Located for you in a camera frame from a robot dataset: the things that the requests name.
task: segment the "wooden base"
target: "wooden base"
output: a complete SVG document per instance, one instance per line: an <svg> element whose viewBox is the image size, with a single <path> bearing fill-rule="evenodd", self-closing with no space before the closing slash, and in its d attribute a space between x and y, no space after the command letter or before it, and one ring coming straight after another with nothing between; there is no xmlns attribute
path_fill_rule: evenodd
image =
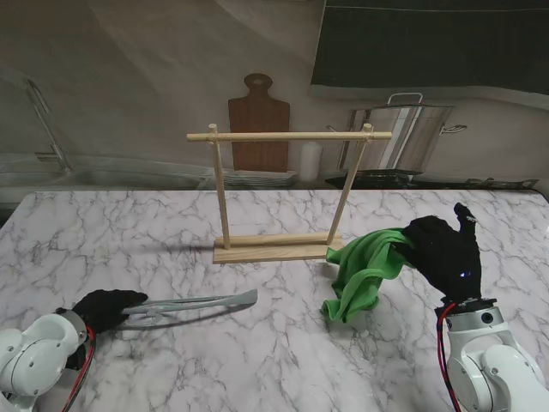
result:
<svg viewBox="0 0 549 412"><path fill-rule="evenodd" d="M215 238L214 263L240 264L279 260L324 259L328 247L341 249L341 235L336 234L326 245L328 233L265 234L231 236L231 249L225 249L223 238Z"/></svg>

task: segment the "red cable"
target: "red cable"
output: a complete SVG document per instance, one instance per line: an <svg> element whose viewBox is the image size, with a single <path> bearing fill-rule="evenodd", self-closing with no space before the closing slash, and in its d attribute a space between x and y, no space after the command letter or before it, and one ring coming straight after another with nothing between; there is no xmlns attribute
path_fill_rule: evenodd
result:
<svg viewBox="0 0 549 412"><path fill-rule="evenodd" d="M462 412L462 409L460 408L460 405L457 402L457 397L455 396L454 390L452 389L452 384L449 381L449 376L448 376L447 367L446 367L446 360L443 359L443 351L442 351L443 321L446 318L446 316L448 315L449 311L451 311L454 308L454 306L455 306L455 303L450 304L446 309L444 309L443 313L438 318L438 321L437 321L437 354L438 354L438 365L440 366L440 372L442 373L444 383L446 384L446 387L448 388L448 393L450 395L452 403L454 404L454 409L455 409L456 412Z"/></svg>
<svg viewBox="0 0 549 412"><path fill-rule="evenodd" d="M94 331L89 326L86 326L86 329L87 329L87 334L90 338L90 341L94 341L95 340ZM67 398L67 402L63 406L62 412L66 412L68 410L67 407L69 406L71 399L75 395L76 388L78 388L79 384L81 383L82 377L84 376L84 374L88 370L88 368L90 366L89 364L91 363L93 356L94 356L94 346L90 345L89 353L86 356L86 360L84 361L84 365L82 366L82 369L80 370L80 373L78 373L78 377L76 378L75 384L73 385L72 390L70 391L69 397Z"/></svg>

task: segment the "stainless steel pot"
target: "stainless steel pot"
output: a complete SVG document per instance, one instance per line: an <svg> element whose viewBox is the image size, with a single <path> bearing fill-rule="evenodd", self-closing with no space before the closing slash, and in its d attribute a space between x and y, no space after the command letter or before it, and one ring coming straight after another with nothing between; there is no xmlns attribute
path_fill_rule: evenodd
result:
<svg viewBox="0 0 549 412"><path fill-rule="evenodd" d="M417 95L419 100L412 105L391 104L394 97L402 95ZM389 141L368 143L359 170L398 169L408 174L422 173L431 158L437 138L443 133L458 133L467 128L462 124L445 127L453 106L423 105L422 100L423 94L420 93L397 93L389 97L385 106L351 111L349 130L361 130L364 123L370 123L374 130L393 133ZM344 142L339 169L349 167L348 150L349 142Z"/></svg>

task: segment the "white cylinder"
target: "white cylinder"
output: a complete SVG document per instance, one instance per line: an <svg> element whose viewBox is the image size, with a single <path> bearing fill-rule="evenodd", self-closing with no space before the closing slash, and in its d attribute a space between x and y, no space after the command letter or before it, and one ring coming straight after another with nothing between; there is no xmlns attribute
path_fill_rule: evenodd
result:
<svg viewBox="0 0 549 412"><path fill-rule="evenodd" d="M299 180L302 182L311 182L318 178L322 156L323 147L318 143L307 142L301 146Z"/></svg>

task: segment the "kitchen counter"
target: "kitchen counter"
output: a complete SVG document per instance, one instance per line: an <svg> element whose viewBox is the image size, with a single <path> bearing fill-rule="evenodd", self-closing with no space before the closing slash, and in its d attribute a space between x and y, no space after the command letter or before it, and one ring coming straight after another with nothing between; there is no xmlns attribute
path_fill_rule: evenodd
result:
<svg viewBox="0 0 549 412"><path fill-rule="evenodd" d="M339 194L229 191L231 232L327 231ZM541 195L352 191L340 232L347 243L431 214L457 227L456 202L479 221L484 296L498 299L549 378L549 207ZM29 195L0 231L0 325L25 329L98 288L154 300L257 288L258 302L239 312L182 312L171 328L101 335L74 410L450 410L435 342L441 294L416 271L385 281L374 311L326 324L319 308L334 297L336 266L212 264L220 235L211 191Z"/></svg>

